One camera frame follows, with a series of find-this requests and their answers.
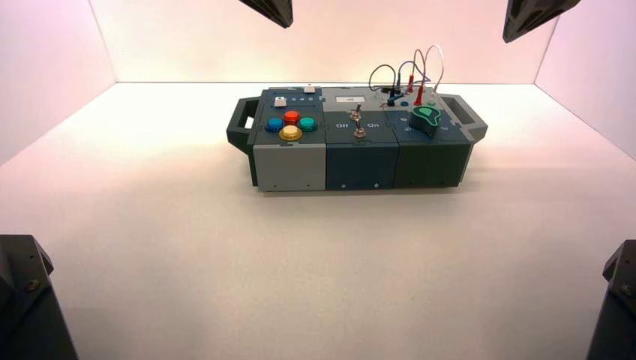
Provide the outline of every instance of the white wire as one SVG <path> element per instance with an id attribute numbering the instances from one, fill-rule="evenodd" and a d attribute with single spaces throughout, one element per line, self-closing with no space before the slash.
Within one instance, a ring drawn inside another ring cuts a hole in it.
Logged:
<path id="1" fill-rule="evenodd" d="M 439 60 L 442 62 L 442 73 L 439 75 L 439 79 L 437 80 L 437 83 L 435 84 L 435 87 L 433 87 L 433 93 L 436 94 L 437 93 L 437 86 L 440 85 L 440 83 L 442 82 L 442 77 L 444 76 L 444 52 L 442 51 L 442 47 L 440 45 L 437 45 L 436 43 L 434 43 L 433 45 L 429 46 L 428 50 L 426 50 L 426 55 L 424 56 L 424 77 L 426 77 L 426 60 L 428 59 L 428 53 L 433 48 L 437 49 L 437 53 L 439 53 Z"/>

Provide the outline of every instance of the handle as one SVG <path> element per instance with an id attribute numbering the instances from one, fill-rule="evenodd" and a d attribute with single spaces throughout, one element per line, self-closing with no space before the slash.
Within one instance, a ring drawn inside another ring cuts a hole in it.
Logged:
<path id="1" fill-rule="evenodd" d="M 477 115 L 477 112 L 459 95 L 439 94 L 448 109 L 461 123 L 461 127 L 468 130 L 475 139 L 475 143 L 486 136 L 488 124 Z"/>
<path id="2" fill-rule="evenodd" d="M 232 118 L 227 125 L 227 141 L 245 154 L 248 153 L 248 137 L 251 129 L 245 128 L 248 117 L 256 115 L 260 97 L 246 97 L 238 99 Z"/>

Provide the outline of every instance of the electronic control box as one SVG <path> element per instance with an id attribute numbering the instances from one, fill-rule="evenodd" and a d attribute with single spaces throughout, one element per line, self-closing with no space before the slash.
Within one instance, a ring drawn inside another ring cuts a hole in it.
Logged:
<path id="1" fill-rule="evenodd" d="M 238 101 L 227 139 L 261 191 L 458 186 L 488 126 L 457 95 L 402 91 L 269 88 Z"/>

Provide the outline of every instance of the yellow button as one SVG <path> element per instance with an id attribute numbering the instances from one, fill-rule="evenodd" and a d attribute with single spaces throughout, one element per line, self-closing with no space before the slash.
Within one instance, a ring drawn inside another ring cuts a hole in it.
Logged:
<path id="1" fill-rule="evenodd" d="M 302 137 L 302 131 L 295 125 L 287 125 L 280 129 L 278 136 L 287 141 L 298 140 Z"/>

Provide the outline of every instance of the red button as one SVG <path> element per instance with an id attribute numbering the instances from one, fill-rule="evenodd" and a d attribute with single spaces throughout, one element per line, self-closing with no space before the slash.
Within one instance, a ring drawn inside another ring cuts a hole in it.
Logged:
<path id="1" fill-rule="evenodd" d="M 300 120 L 300 114 L 298 111 L 290 110 L 283 115 L 283 121 L 285 125 L 296 125 Z"/>

